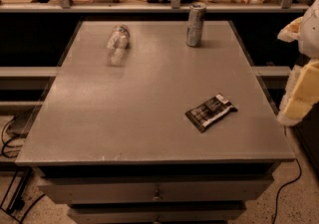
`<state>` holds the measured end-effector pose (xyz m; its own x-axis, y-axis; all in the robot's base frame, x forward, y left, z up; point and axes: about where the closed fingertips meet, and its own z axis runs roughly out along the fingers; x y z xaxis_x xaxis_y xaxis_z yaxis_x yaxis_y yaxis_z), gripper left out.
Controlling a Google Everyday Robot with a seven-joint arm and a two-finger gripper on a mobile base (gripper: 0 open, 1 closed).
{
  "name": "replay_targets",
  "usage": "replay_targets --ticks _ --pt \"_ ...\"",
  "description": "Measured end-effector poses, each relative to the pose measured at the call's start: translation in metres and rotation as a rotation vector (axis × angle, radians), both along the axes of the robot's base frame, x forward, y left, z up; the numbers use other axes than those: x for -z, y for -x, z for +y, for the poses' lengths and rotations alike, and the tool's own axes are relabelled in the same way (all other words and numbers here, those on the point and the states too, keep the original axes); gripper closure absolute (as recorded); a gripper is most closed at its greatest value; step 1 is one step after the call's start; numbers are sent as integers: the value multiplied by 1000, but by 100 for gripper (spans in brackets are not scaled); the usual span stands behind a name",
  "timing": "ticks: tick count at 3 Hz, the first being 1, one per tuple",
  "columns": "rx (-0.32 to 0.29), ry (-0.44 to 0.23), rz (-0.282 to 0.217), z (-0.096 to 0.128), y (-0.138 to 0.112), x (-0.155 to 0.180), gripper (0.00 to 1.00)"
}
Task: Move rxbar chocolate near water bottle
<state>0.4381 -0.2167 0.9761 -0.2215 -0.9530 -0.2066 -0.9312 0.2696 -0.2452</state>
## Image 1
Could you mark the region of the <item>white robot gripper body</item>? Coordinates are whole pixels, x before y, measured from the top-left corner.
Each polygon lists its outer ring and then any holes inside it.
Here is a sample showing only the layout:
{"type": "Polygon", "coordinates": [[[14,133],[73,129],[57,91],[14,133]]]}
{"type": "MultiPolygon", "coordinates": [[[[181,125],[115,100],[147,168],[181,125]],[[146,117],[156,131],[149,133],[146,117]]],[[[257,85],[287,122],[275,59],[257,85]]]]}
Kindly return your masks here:
{"type": "Polygon", "coordinates": [[[315,0],[305,12],[299,33],[299,52],[311,59],[319,59],[319,0],[315,0]]]}

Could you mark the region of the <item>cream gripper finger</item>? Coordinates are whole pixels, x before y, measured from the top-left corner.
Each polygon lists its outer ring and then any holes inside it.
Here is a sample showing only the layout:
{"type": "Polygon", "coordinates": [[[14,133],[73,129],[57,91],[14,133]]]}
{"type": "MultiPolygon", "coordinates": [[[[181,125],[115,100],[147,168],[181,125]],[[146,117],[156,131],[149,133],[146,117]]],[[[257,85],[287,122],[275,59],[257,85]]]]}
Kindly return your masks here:
{"type": "Polygon", "coordinates": [[[295,65],[289,74],[277,120],[285,126],[300,122],[319,102],[319,60],[303,67],[295,65]]]}
{"type": "Polygon", "coordinates": [[[283,42],[291,43],[300,39],[300,26],[303,17],[297,19],[286,25],[277,35],[277,38],[283,42]]]}

